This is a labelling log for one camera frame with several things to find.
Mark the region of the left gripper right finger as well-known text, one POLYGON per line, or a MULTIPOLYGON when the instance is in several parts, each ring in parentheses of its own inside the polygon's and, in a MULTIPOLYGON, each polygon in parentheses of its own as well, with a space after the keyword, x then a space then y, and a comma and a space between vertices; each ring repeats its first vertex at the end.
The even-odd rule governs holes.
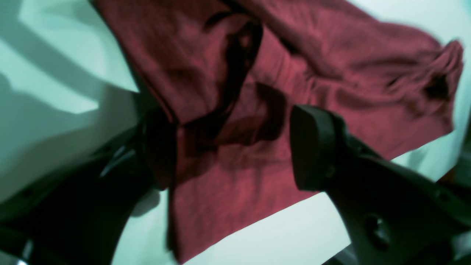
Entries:
POLYGON ((310 105, 290 114, 293 176, 323 191, 346 227, 355 265, 469 265, 470 187, 435 183, 382 158, 342 117, 310 105))

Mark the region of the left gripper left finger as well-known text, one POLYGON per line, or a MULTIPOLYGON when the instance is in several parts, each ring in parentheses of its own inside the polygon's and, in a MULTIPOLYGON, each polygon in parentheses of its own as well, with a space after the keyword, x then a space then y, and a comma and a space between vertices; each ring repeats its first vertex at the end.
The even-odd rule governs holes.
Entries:
POLYGON ((27 265, 110 265, 138 201, 175 168, 175 129, 156 108, 97 151, 1 203, 1 254, 27 265))

